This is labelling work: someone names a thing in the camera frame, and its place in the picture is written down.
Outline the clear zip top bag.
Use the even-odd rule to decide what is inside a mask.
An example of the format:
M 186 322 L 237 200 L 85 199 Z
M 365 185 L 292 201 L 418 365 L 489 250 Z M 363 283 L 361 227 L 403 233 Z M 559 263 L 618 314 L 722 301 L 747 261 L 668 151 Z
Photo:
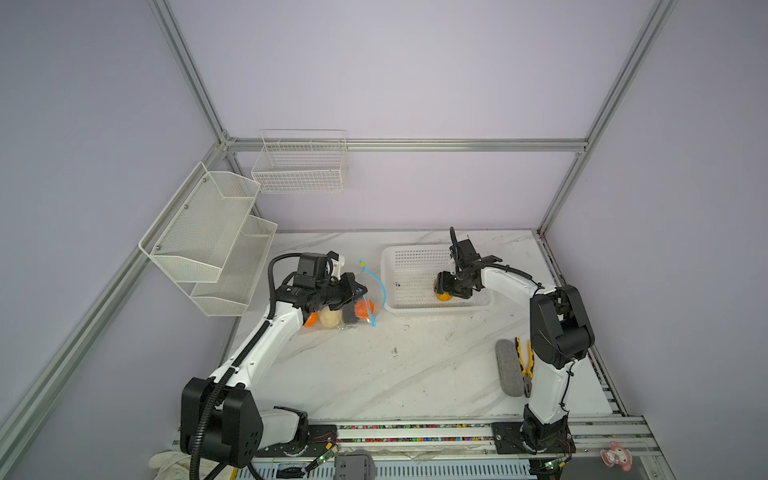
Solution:
M 375 327 L 387 300 L 382 280 L 367 262 L 352 272 L 341 272 L 320 284 L 310 296 L 304 329 Z

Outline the black round toy fruit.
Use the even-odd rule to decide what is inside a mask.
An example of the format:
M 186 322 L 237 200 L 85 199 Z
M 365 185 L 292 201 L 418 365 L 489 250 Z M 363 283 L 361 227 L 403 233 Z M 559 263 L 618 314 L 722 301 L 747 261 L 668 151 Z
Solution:
M 342 308 L 342 321 L 344 325 L 354 325 L 360 321 L 353 304 L 347 304 Z

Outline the cream toy pear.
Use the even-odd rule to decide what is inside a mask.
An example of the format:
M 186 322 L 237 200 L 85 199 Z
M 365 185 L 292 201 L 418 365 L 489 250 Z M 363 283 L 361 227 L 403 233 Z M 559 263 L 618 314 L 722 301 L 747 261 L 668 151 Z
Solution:
M 325 307 L 318 312 L 318 319 L 324 328 L 338 328 L 343 323 L 343 311 Z

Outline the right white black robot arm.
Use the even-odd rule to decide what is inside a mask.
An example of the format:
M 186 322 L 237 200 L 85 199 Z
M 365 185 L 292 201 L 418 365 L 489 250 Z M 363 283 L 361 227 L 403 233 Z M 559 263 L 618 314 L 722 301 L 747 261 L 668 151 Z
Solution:
M 568 399 L 576 367 L 587 357 L 594 332 L 578 289 L 547 286 L 493 255 L 464 255 L 451 250 L 453 272 L 437 275 L 434 291 L 469 299 L 490 289 L 510 300 L 529 302 L 529 335 L 533 354 L 531 394 L 524 407 L 521 447 L 543 453 L 567 435 Z

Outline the white plastic basket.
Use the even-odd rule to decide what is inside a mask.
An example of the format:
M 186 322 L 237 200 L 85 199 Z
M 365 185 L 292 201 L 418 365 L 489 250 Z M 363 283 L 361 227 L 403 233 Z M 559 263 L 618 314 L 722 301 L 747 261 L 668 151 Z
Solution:
M 494 305 L 493 293 L 488 290 L 474 293 L 470 299 L 439 300 L 434 293 L 434 281 L 439 273 L 453 270 L 447 244 L 385 248 L 380 261 L 385 309 L 395 315 L 441 315 L 464 314 Z

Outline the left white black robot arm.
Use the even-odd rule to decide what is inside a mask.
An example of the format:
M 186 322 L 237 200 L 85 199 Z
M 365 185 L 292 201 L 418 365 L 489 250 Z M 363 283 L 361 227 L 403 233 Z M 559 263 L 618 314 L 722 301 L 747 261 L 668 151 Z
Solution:
M 193 378 L 182 391 L 180 448 L 190 456 L 191 479 L 201 463 L 214 461 L 212 479 L 230 466 L 243 469 L 265 450 L 290 454 L 309 443 L 307 414 L 289 407 L 260 411 L 254 392 L 287 341 L 309 316 L 324 308 L 339 311 L 362 300 L 367 288 L 352 273 L 306 285 L 281 285 L 259 325 L 232 358 L 207 378 Z

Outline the orange toy fruit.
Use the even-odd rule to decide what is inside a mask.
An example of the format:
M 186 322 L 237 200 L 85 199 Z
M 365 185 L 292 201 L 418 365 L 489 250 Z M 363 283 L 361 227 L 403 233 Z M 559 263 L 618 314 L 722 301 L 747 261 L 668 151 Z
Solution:
M 375 304 L 371 300 L 361 299 L 354 306 L 354 314 L 360 320 L 372 320 L 376 315 Z
M 314 312 L 309 315 L 308 319 L 306 320 L 304 327 L 305 328 L 311 328 L 315 326 L 319 322 L 319 314 L 317 312 Z

